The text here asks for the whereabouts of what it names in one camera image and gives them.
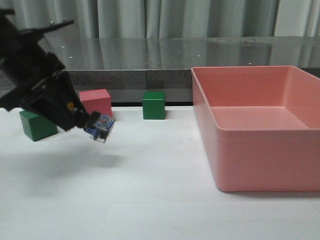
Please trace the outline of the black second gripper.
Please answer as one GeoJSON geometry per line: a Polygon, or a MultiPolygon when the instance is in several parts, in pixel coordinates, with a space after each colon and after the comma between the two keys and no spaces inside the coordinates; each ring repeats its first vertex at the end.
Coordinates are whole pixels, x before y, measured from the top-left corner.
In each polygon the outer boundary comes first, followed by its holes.
{"type": "Polygon", "coordinates": [[[63,20],[43,28],[19,30],[8,19],[15,11],[0,10],[0,70],[15,88],[0,99],[0,106],[36,113],[61,129],[84,128],[88,119],[64,64],[39,41],[45,33],[56,31],[74,20],[63,20]]]}

